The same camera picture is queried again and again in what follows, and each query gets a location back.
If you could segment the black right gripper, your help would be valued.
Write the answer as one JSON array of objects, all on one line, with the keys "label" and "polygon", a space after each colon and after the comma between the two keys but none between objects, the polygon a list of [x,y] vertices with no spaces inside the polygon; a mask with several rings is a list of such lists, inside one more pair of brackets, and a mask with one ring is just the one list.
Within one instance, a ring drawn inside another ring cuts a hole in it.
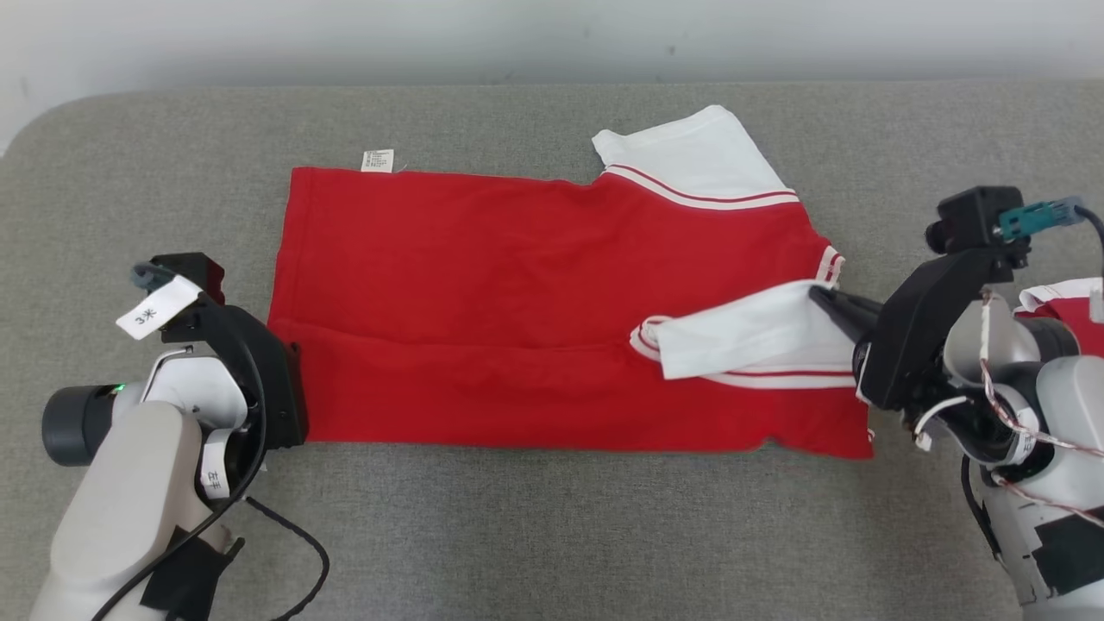
[{"label": "black right gripper", "polygon": [[853,343],[871,333],[858,392],[875,408],[900,411],[981,290],[1011,278],[1005,253],[974,248],[919,265],[883,305],[821,286],[808,296]]}]

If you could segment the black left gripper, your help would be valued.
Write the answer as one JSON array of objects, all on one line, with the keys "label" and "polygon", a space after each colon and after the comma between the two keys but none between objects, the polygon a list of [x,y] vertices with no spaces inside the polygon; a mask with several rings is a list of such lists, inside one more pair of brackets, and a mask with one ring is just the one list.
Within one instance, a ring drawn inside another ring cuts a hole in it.
[{"label": "black left gripper", "polygon": [[162,343],[204,343],[209,356],[183,358],[200,368],[198,415],[214,429],[266,425],[266,449],[300,448],[309,417],[296,346],[282,343],[259,318],[200,298],[160,329]]}]

